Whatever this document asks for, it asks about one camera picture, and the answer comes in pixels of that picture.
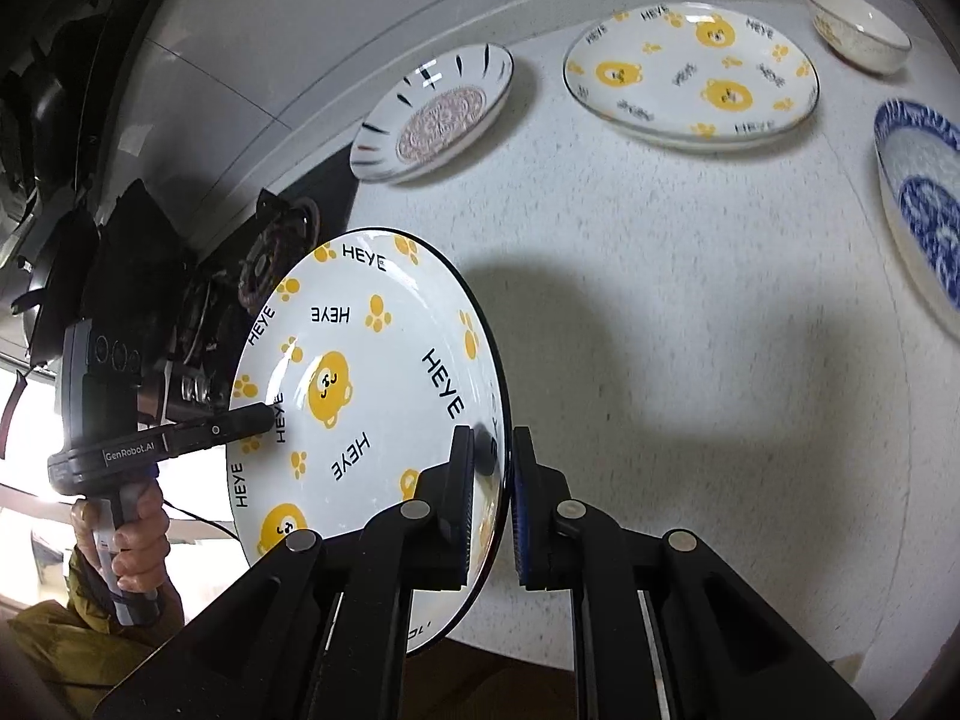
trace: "plate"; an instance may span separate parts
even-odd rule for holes
[[[357,130],[350,167],[361,181],[425,175],[476,141],[496,120],[514,57],[493,43],[444,53],[403,76]]]
[[[297,528],[363,528],[475,432],[467,586],[414,593],[407,651],[445,635],[483,586],[506,517],[510,410],[480,307],[443,255],[364,229],[306,255],[253,324],[230,406],[274,405],[269,434],[227,447],[230,507],[253,563]]]
[[[677,148],[765,143],[816,107],[813,63],[760,19],[699,2],[617,13],[563,60],[573,98],[617,129]]]
[[[908,100],[874,119],[883,210],[907,272],[960,340],[960,127]]]

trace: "yellow bear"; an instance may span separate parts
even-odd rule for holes
[[[267,514],[266,519],[263,520],[256,551],[260,555],[266,555],[286,538],[287,533],[293,533],[305,527],[304,513],[292,503],[281,503],[270,509],[270,514]]]
[[[629,86],[643,80],[640,65],[629,65],[626,62],[601,62],[597,65],[598,79],[607,86]]]
[[[714,13],[709,20],[697,23],[697,40],[712,49],[723,49],[733,45],[736,32],[730,22],[726,22],[719,13]]]
[[[307,402],[313,415],[326,427],[337,424],[337,415],[353,397],[347,358],[340,352],[328,352],[310,378]]]
[[[754,104],[754,96],[742,83],[709,79],[700,97],[721,111],[745,111]]]

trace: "person's arm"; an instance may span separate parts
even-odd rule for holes
[[[158,647],[184,627],[184,607],[167,577],[164,560],[170,554],[167,529],[170,518],[163,510],[163,493],[152,482],[137,501],[140,519],[128,522],[116,533],[124,552],[113,559],[113,573],[123,590],[157,590],[160,617],[150,626],[124,627],[117,622],[107,583],[100,576],[97,549],[93,542],[96,509],[77,501],[72,509],[77,549],[70,559],[67,578],[69,605],[88,627],[102,634],[118,635]]]

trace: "sleeve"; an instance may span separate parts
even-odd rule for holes
[[[79,549],[75,549],[70,557],[67,590],[69,608],[72,608],[91,630],[101,634],[116,635],[157,648],[184,627],[184,605],[170,580],[165,581],[157,591],[160,617],[154,624],[133,627],[120,625],[107,583]]]

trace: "speckled countertop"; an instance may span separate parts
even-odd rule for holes
[[[458,266],[514,423],[576,497],[635,530],[699,533],[821,654],[866,654],[856,685],[882,713],[910,689],[904,659],[957,620],[955,557],[935,544],[957,530],[960,346],[896,256],[872,117],[892,95],[957,117],[960,79],[926,39],[878,80],[829,52],[803,4],[728,4],[816,65],[818,111],[785,141],[694,156],[627,140],[568,98],[575,25],[512,46],[483,140],[413,185],[361,186],[350,224],[409,230]],[[910,611],[918,592],[940,618]],[[453,637],[569,667],[568,603],[517,586],[507,532]]]

